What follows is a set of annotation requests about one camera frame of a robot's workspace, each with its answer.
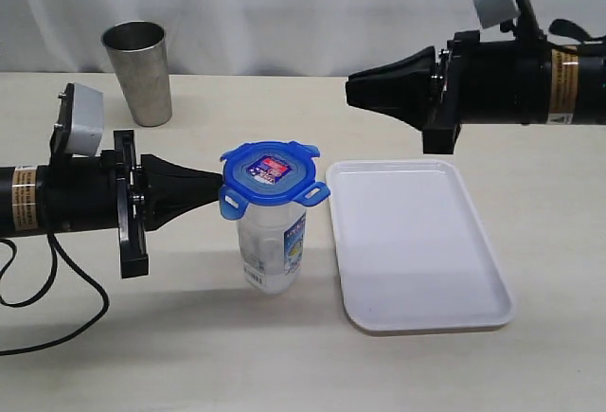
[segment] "white table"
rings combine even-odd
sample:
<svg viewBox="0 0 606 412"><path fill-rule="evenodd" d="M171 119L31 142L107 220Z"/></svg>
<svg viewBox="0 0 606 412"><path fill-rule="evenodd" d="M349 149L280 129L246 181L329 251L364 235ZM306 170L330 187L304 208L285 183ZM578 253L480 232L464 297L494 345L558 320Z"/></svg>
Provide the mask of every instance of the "white table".
<svg viewBox="0 0 606 412"><path fill-rule="evenodd" d="M59 104L78 81L105 93L106 134L134 128L112 75L0 75L0 164L45 164ZM244 141L296 139L334 161L421 157L420 136L350 108L344 81L172 78L174 117L136 129L139 153L221 170ZM606 134L599 127L465 126L452 160L517 301L500 331L371 337L346 320L326 204L309 213L303 271L282 296L241 273L236 229L217 205L148 234L151 273L119 279L114 230L60 236L108 290L90 331L0 359L4 411L602 411L606 407ZM43 238L17 240L3 291L45 278ZM5 251L0 252L4 259ZM44 302L0 309L0 345L72 330L98 298L66 268Z"/></svg>

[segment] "white curtain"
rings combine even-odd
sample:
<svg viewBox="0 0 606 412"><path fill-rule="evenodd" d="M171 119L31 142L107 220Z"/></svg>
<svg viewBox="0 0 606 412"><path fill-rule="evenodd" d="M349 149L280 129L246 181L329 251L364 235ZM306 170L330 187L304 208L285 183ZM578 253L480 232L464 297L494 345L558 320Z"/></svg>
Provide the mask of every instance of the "white curtain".
<svg viewBox="0 0 606 412"><path fill-rule="evenodd" d="M606 33L606 0L532 2ZM225 75L346 75L479 27L472 0L0 0L0 71L111 71L99 37L134 19L168 31L171 72Z"/></svg>

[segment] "white tray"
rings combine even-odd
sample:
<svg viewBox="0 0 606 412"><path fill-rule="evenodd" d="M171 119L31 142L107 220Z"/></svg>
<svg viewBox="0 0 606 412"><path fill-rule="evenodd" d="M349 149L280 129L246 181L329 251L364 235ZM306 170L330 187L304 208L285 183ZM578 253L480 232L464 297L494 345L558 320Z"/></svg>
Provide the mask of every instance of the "white tray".
<svg viewBox="0 0 606 412"><path fill-rule="evenodd" d="M508 287L458 171L345 161L327 173L343 300L366 331L493 329Z"/></svg>

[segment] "gold label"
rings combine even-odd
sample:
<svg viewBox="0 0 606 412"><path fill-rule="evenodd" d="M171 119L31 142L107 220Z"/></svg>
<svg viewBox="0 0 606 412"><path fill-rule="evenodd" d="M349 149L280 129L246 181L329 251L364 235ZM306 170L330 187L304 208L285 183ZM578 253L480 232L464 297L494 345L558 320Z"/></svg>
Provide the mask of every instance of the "gold label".
<svg viewBox="0 0 606 412"><path fill-rule="evenodd" d="M575 114L579 91L579 56L552 49L551 97L547 123L569 125Z"/></svg>
<svg viewBox="0 0 606 412"><path fill-rule="evenodd" d="M36 168L15 168L12 174L12 220L16 231L38 228Z"/></svg>

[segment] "stainless steel tumbler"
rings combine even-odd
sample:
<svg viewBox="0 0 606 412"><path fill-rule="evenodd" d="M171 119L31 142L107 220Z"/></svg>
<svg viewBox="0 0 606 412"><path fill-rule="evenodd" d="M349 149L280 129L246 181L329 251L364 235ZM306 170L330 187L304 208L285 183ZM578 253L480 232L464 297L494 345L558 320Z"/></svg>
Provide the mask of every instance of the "stainless steel tumbler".
<svg viewBox="0 0 606 412"><path fill-rule="evenodd" d="M159 126L172 117L166 32L152 22L111 27L101 42L116 71L134 121Z"/></svg>

